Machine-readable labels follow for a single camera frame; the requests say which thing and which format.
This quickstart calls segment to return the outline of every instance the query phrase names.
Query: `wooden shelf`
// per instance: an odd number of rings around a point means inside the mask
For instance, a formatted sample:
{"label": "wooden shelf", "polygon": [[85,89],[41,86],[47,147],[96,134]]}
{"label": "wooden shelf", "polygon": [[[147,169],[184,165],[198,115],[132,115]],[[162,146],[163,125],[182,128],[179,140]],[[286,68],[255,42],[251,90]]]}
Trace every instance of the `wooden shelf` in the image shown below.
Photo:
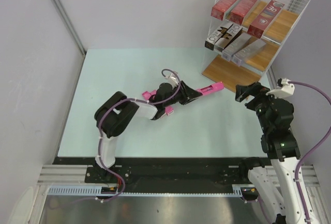
{"label": "wooden shelf", "polygon": [[[252,37],[249,40],[249,43],[252,43],[255,40],[257,40],[257,38]],[[276,52],[279,49],[279,45],[277,45],[273,42],[267,41],[267,40],[263,40],[263,41],[266,42],[266,46],[264,47],[263,51],[261,51],[260,53],[258,53],[254,57],[252,57],[250,60],[246,61],[246,64],[252,66],[253,68],[255,68],[261,72],[264,72],[266,70],[269,63],[271,62],[273,57],[276,55]]]}
{"label": "wooden shelf", "polygon": [[244,67],[238,67],[233,62],[224,60],[220,55],[217,55],[202,75],[215,82],[222,81],[224,86],[233,92],[237,84],[249,85],[261,78],[260,75]]}
{"label": "wooden shelf", "polygon": [[[254,9],[254,11],[250,14],[250,16],[244,21],[243,26],[248,28],[252,21],[258,16],[258,14],[263,10],[266,5],[266,2],[261,1]],[[298,14],[283,9],[277,19],[269,28],[269,30],[264,35],[276,42],[281,43],[285,39],[286,35],[288,34],[292,25],[298,17]]]}

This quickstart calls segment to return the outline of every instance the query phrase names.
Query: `pink handle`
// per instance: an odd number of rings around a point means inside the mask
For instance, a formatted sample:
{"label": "pink handle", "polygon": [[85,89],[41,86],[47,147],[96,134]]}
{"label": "pink handle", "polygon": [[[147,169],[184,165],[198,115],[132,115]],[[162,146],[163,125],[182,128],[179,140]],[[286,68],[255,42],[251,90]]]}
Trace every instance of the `pink handle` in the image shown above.
{"label": "pink handle", "polygon": [[210,86],[204,87],[204,88],[199,88],[196,89],[196,91],[202,93],[203,96],[209,95],[211,93],[215,93],[217,91],[221,91],[224,89],[224,85],[222,82],[214,83]]}
{"label": "pink handle", "polygon": [[[207,86],[207,87],[204,87],[204,88],[196,89],[196,91],[202,93],[203,96],[206,96],[206,95],[209,95],[211,93],[221,91],[222,89],[224,89],[223,83],[218,82],[218,83],[214,83],[214,84],[212,84],[210,86]],[[155,94],[156,94],[156,90],[153,90],[152,92],[145,91],[142,95],[143,95],[144,99],[147,101],[147,100],[149,100],[149,98],[152,95],[155,95]],[[165,111],[166,111],[166,115],[169,116],[174,112],[174,109],[172,108],[172,106],[167,106],[165,108]]]}

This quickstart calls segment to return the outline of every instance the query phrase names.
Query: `metal floor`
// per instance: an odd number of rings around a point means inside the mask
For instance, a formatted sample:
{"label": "metal floor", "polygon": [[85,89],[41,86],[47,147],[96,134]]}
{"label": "metal floor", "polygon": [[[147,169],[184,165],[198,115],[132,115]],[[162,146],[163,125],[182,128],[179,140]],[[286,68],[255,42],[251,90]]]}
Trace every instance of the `metal floor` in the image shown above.
{"label": "metal floor", "polygon": [[103,203],[87,200],[56,210],[79,197],[48,196],[40,224],[260,224],[258,203],[225,197],[119,197]]}

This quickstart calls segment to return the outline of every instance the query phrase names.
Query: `white robotic arm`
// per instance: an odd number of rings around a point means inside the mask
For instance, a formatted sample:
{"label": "white robotic arm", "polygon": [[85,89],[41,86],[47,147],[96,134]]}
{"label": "white robotic arm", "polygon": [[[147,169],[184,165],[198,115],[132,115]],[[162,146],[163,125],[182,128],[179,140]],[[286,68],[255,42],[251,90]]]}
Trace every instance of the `white robotic arm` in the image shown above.
{"label": "white robotic arm", "polygon": [[[153,119],[155,114],[157,113],[157,108],[153,105],[149,105],[146,103],[136,102],[139,106],[136,111],[135,117],[145,117],[147,119]],[[100,162],[100,158],[102,158],[102,162],[107,168],[112,167],[115,164],[115,150],[117,145],[117,137],[111,136],[107,137],[107,134],[103,132],[103,138],[101,143],[101,153],[97,155],[95,158],[98,166],[102,167]]]}
{"label": "white robotic arm", "polygon": [[[260,83],[249,86],[237,86],[236,100],[242,101],[248,95],[255,98],[245,106],[254,110],[263,130],[261,145],[270,158],[277,174],[281,194],[268,178],[267,170],[260,166],[248,171],[248,179],[254,184],[263,199],[267,212],[273,217],[273,223],[319,224],[311,207],[301,169],[298,179],[295,170],[300,161],[296,140],[288,130],[293,119],[293,106],[282,98],[292,96],[294,85],[289,79],[278,80],[278,88],[269,90]],[[306,219],[304,206],[298,191],[300,183],[309,211]]]}

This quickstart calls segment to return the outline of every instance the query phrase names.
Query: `product box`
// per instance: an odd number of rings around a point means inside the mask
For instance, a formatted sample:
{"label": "product box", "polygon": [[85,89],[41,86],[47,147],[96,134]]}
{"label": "product box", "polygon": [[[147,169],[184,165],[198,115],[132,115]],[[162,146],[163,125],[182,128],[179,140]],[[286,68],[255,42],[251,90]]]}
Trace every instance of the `product box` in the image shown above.
{"label": "product box", "polygon": [[260,53],[265,45],[266,43],[263,40],[257,39],[252,44],[249,44],[248,46],[234,54],[232,62],[234,62],[237,66],[242,65],[245,61]]}
{"label": "product box", "polygon": [[229,30],[229,28],[232,26],[232,22],[228,20],[222,21],[220,26],[216,28],[215,31],[213,31],[212,34],[208,36],[208,38],[205,41],[205,47],[214,50],[214,45],[226,32]]}
{"label": "product box", "polygon": [[243,47],[245,47],[249,39],[252,36],[246,33],[240,34],[238,38],[236,38],[231,44],[229,44],[222,52],[222,57],[230,61],[235,53],[237,53],[239,50],[241,50]]}
{"label": "product box", "polygon": [[230,29],[215,43],[214,51],[221,53],[243,31],[243,27],[233,23]]}
{"label": "product box", "polygon": [[212,17],[219,20],[227,18],[231,10],[239,3],[240,0],[219,0],[212,9]]}
{"label": "product box", "polygon": [[260,39],[276,20],[283,7],[283,3],[271,0],[250,24],[247,33]]}
{"label": "product box", "polygon": [[242,25],[252,11],[257,7],[260,0],[241,0],[231,11],[230,21]]}

